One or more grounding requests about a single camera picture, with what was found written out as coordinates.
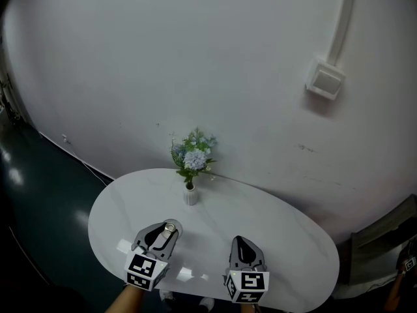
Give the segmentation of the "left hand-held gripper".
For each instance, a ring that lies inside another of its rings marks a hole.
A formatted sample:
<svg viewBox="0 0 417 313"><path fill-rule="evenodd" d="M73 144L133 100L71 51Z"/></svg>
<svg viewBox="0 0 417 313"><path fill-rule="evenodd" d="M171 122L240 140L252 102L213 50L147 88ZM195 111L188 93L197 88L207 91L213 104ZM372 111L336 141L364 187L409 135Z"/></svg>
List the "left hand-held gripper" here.
<svg viewBox="0 0 417 313"><path fill-rule="evenodd" d="M179 231L163 232L165 225L150 225L136 235L124 265L128 285L152 291L166 276Z"/></svg>

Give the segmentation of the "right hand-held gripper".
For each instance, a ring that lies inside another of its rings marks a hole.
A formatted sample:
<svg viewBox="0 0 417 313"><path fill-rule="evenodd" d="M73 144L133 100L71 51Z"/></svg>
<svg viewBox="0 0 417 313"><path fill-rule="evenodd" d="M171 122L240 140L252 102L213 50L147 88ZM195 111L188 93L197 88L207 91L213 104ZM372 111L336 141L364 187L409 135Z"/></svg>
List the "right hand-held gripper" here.
<svg viewBox="0 0 417 313"><path fill-rule="evenodd" d="M249 239L236 236L232 241L229 268L223 276L230 300L257 304L268 291L269 279L263 251Z"/></svg>

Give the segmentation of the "small silver round object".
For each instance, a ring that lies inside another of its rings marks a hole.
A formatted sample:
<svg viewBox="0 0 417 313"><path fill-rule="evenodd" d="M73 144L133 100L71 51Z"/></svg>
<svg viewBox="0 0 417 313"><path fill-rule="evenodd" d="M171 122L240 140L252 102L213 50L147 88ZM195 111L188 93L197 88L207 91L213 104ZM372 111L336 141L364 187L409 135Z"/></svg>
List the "small silver round object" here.
<svg viewBox="0 0 417 313"><path fill-rule="evenodd" d="M169 236L175 231L178 232L178 238L180 238L183 233L182 224L178 220L172 218L165 220L165 227L162 232L162 236L168 239Z"/></svg>

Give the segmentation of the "person's left forearm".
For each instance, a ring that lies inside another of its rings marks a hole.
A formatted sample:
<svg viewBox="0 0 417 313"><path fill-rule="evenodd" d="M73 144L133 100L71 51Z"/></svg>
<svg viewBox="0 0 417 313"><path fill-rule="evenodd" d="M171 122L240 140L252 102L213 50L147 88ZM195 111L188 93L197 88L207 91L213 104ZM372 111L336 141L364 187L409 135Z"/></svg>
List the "person's left forearm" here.
<svg viewBox="0 0 417 313"><path fill-rule="evenodd" d="M105 313L140 313L144 294L143 289L127 285Z"/></svg>

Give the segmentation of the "another person's forearm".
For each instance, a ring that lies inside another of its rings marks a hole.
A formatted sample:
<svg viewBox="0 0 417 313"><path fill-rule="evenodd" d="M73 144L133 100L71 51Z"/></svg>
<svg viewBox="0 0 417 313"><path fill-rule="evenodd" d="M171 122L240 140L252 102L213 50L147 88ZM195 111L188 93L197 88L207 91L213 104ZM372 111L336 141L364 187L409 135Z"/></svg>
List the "another person's forearm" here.
<svg viewBox="0 0 417 313"><path fill-rule="evenodd" d="M387 300L384 304L383 310L385 312L395 312L398 308L399 301L400 301L400 287L402 280L404 279L406 272L404 270L398 271L397 276L394 280L394 284L388 294Z"/></svg>

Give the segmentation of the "white oval table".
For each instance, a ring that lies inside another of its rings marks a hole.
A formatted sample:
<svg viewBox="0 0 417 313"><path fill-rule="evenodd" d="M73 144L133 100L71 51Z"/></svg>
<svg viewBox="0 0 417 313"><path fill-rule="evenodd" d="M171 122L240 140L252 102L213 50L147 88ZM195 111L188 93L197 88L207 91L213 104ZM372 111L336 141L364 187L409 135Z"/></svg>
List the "white oval table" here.
<svg viewBox="0 0 417 313"><path fill-rule="evenodd" d="M200 175L195 205L184 202L184 180L174 169L124 175L95 200L88 223L91 248L113 275L124 278L127 250L138 232L168 219L183 232L159 283L164 290L227 300L223 275L234 237L255 243L270 273L260 304L293 313L321 306L333 292L339 256L330 236L298 209L250 185Z"/></svg>

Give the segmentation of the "white ribbed vase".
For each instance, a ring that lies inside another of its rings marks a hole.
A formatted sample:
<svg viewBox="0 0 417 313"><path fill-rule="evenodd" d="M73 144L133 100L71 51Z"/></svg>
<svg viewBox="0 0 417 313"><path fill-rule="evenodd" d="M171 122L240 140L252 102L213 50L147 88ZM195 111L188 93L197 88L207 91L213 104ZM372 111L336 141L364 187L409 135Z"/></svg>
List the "white ribbed vase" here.
<svg viewBox="0 0 417 313"><path fill-rule="evenodd" d="M199 191L195 185L185 184L183 189L183 200L186 205L195 205L199 200Z"/></svg>

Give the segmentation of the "blue flower bouquet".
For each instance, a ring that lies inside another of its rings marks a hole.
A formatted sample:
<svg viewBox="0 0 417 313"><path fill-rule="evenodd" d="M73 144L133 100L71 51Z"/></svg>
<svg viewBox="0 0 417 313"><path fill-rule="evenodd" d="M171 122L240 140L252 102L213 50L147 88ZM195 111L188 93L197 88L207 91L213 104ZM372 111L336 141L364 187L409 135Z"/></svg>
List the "blue flower bouquet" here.
<svg viewBox="0 0 417 313"><path fill-rule="evenodd" d="M173 136L170 148L171 157L178 167L176 173L184 178L187 190L194 189L193 180L200 173L211 171L210 165L216 162L211 158L211 152L217 144L215 136L206 136L198 127L180 142L177 142Z"/></svg>

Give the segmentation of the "dark grey cabinet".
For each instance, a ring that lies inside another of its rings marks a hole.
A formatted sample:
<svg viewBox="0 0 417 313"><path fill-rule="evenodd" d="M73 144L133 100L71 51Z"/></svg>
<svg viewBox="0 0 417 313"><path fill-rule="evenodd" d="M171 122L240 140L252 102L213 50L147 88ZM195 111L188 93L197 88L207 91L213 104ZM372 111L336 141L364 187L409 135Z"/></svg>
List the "dark grey cabinet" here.
<svg viewBox="0 0 417 313"><path fill-rule="evenodd" d="M347 283L357 285L388 276L396 261L390 254L416 236L417 195L411 194L378 221L351 234Z"/></svg>

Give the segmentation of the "black metal stand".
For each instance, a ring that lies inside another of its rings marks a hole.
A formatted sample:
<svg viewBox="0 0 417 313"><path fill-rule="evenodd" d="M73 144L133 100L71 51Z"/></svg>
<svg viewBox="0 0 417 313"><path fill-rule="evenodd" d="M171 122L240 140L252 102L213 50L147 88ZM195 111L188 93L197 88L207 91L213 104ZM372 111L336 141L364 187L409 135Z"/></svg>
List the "black metal stand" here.
<svg viewBox="0 0 417 313"><path fill-rule="evenodd" d="M21 116L19 112L15 109L14 100L12 98L12 93L10 90L12 89L9 75L6 74L6 79L2 80L0 78L0 103L6 110L7 116L12 123L15 125L19 122Z"/></svg>

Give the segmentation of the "white wall switch box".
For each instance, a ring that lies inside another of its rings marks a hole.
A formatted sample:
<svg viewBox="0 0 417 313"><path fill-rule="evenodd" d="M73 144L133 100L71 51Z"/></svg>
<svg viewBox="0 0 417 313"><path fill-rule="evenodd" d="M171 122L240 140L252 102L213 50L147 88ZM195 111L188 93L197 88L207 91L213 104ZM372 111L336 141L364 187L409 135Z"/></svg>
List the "white wall switch box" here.
<svg viewBox="0 0 417 313"><path fill-rule="evenodd" d="M333 65L314 59L306 78L307 91L327 100L335 100L341 91L345 75Z"/></svg>

